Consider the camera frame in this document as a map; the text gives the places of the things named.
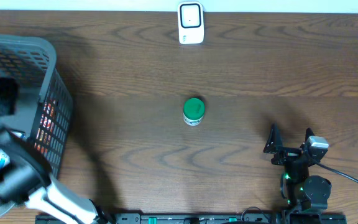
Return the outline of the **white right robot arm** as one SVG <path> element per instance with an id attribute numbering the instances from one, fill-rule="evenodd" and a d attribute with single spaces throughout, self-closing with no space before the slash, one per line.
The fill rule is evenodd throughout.
<path id="1" fill-rule="evenodd" d="M 310 175 L 309 167 L 319 163 L 328 148 L 327 140 L 316 136 L 311 128 L 306 130 L 300 147 L 286 147 L 277 125 L 271 126 L 264 153 L 273 155 L 273 165 L 284 167 L 280 193 L 288 202 L 288 208 L 277 216 L 277 223 L 322 222 L 332 185 L 328 179 Z"/>

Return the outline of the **red Top chocolate bar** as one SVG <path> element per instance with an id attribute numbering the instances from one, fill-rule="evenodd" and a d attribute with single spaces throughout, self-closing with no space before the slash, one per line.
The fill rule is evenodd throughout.
<path id="1" fill-rule="evenodd" d="M 40 126 L 37 130 L 34 148 L 44 156 L 47 156 L 50 142 L 52 141 L 57 105 L 57 99 L 49 99 L 44 103 L 42 110 Z"/>

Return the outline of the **green lid jar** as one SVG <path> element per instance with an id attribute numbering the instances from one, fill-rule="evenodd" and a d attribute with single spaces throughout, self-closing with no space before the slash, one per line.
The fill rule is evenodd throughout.
<path id="1" fill-rule="evenodd" d="M 183 120 L 189 126 L 197 126 L 203 120 L 205 104 L 199 98 L 190 98 L 183 105 Z"/>

